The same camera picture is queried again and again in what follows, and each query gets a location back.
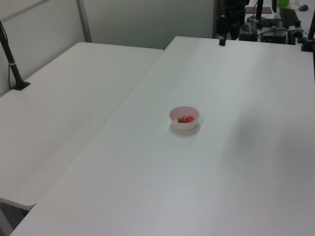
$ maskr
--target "green object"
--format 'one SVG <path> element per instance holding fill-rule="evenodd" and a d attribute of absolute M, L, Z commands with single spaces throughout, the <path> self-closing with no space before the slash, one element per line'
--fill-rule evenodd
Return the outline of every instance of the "green object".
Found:
<path fill-rule="evenodd" d="M 277 7 L 287 7 L 289 2 L 290 0 L 277 0 Z"/>

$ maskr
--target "computer mouse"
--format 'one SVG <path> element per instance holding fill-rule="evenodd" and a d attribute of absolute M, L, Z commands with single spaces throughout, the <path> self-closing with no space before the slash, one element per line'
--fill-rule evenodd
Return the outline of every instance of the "computer mouse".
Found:
<path fill-rule="evenodd" d="M 307 11 L 309 9 L 309 6 L 307 5 L 302 5 L 299 7 L 299 11 Z"/>

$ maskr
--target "black stand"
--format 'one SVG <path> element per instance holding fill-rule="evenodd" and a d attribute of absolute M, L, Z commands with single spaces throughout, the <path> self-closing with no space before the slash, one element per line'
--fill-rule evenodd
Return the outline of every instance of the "black stand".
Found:
<path fill-rule="evenodd" d="M 306 40 L 304 40 L 303 45 L 301 46 L 302 52 L 312 52 L 313 51 L 313 45 L 314 45 L 314 33 L 315 33 L 315 11 L 313 14 L 313 19 L 310 27 L 309 36 Z"/>
<path fill-rule="evenodd" d="M 27 86 L 29 86 L 30 83 L 23 81 L 21 78 L 18 67 L 16 66 L 13 55 L 11 53 L 8 39 L 6 37 L 6 33 L 5 33 L 5 30 L 3 28 L 1 21 L 0 21 L 0 41 L 1 41 L 4 53 L 6 55 L 6 58 L 8 59 L 9 65 L 11 67 L 12 73 L 13 73 L 15 81 L 16 81 L 16 85 L 12 89 L 22 90 L 22 89 L 26 88 Z"/>

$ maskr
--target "floor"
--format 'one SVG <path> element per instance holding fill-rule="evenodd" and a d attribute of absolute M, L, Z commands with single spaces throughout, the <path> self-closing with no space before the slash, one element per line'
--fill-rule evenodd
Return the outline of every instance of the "floor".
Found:
<path fill-rule="evenodd" d="M 27 214 L 27 210 L 0 202 L 0 236 L 9 236 Z"/>

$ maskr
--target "black pole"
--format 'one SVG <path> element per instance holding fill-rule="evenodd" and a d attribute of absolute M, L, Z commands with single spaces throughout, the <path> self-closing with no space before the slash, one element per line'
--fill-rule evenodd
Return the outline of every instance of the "black pole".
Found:
<path fill-rule="evenodd" d="M 26 88 L 28 85 L 30 85 L 30 83 L 23 81 L 21 78 L 18 67 L 16 66 L 15 60 L 14 60 L 13 55 L 11 53 L 11 50 L 9 47 L 9 42 L 8 42 L 7 37 L 6 37 L 6 33 L 5 33 L 5 30 L 3 28 L 1 21 L 0 21 L 0 41 L 1 41 L 1 45 L 3 47 L 4 53 L 6 55 L 6 58 L 9 62 L 9 65 L 11 67 L 12 73 L 13 73 L 15 81 L 16 81 L 16 85 L 12 89 L 22 90 L 22 89 Z"/>
<path fill-rule="evenodd" d="M 264 5 L 264 0 L 257 1 L 256 19 L 260 20 L 262 13 L 262 6 Z"/>

